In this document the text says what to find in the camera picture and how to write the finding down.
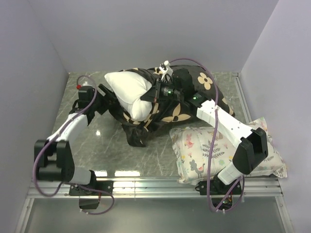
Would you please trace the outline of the black pillowcase with tan flowers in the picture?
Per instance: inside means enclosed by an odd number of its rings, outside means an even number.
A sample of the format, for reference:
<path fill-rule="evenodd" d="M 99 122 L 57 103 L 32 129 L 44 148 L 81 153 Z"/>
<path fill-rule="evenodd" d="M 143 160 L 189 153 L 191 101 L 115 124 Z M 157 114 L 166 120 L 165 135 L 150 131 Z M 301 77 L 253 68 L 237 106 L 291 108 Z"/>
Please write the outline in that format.
<path fill-rule="evenodd" d="M 192 76 L 192 83 L 196 91 L 202 91 L 212 99 L 217 100 L 217 104 L 231 116 L 235 116 L 235 112 L 228 105 L 226 98 L 221 90 L 212 80 L 211 75 L 201 66 L 191 65 L 176 65 L 172 66 L 172 70 L 186 69 Z M 152 83 L 161 78 L 162 72 L 158 67 L 142 69 L 133 68 L 126 71 L 135 72 Z M 124 132 L 126 133 L 127 143 L 133 147 L 145 147 L 145 141 L 148 135 L 157 131 L 163 125 L 172 122 L 187 121 L 195 118 L 189 108 L 178 101 L 164 101 L 154 103 L 151 102 L 152 109 L 144 121 L 135 121 L 131 119 L 130 114 L 121 106 L 110 109 L 111 115 L 121 123 Z"/>

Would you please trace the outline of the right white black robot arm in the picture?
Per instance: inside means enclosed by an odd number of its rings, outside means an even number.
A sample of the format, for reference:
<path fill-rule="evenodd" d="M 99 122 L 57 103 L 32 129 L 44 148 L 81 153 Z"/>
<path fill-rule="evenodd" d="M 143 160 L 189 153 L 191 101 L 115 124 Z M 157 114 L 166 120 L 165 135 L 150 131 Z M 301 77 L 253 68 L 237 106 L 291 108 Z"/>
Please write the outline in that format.
<path fill-rule="evenodd" d="M 164 72 L 163 77 L 141 96 L 148 102 L 178 101 L 184 103 L 193 116 L 213 126 L 223 134 L 236 148 L 232 161 L 214 177 L 214 188 L 219 194 L 231 189 L 231 184 L 238 178 L 250 174 L 268 157 L 267 135 L 264 129 L 253 129 L 221 109 L 216 99 L 202 91 L 196 91 L 190 84 L 178 78 L 181 70 L 171 74 Z"/>

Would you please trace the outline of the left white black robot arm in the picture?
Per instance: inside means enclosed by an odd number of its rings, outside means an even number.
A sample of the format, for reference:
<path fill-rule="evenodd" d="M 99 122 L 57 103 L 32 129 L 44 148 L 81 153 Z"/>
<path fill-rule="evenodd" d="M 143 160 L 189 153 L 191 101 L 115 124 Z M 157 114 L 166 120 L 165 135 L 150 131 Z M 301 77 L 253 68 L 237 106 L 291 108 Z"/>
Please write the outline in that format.
<path fill-rule="evenodd" d="M 81 185 L 86 195 L 97 192 L 94 172 L 74 164 L 71 145 L 91 123 L 95 113 L 102 115 L 119 102 L 116 95 L 104 85 L 98 86 L 102 95 L 92 86 L 80 86 L 78 99 L 73 103 L 63 125 L 47 139 L 37 140 L 34 146 L 33 180 L 59 181 Z"/>

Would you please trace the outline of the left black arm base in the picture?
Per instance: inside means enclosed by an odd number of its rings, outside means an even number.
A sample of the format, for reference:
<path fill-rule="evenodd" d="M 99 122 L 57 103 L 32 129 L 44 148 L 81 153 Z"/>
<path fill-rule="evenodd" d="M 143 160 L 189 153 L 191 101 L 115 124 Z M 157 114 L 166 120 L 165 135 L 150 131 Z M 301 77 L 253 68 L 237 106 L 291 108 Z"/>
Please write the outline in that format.
<path fill-rule="evenodd" d="M 112 195 L 113 181 L 96 181 L 90 186 L 87 185 L 71 185 L 69 189 L 69 197 L 78 197 L 78 205 L 80 211 L 87 215 L 101 215 L 110 211 L 114 204 L 115 198 Z M 94 212 L 100 205 L 102 197 L 110 197 L 110 206 L 101 212 Z"/>

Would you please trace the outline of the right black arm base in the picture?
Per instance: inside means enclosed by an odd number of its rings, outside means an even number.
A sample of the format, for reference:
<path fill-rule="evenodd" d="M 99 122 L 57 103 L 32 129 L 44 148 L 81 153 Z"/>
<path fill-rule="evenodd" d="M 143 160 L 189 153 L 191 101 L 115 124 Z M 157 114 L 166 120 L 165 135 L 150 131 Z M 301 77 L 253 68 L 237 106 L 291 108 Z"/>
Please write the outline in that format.
<path fill-rule="evenodd" d="M 244 179 L 233 181 L 229 185 L 221 181 L 210 180 L 209 195 L 213 207 L 219 211 L 225 212 L 234 207 L 233 196 L 240 195 L 239 201 L 243 198 Z"/>

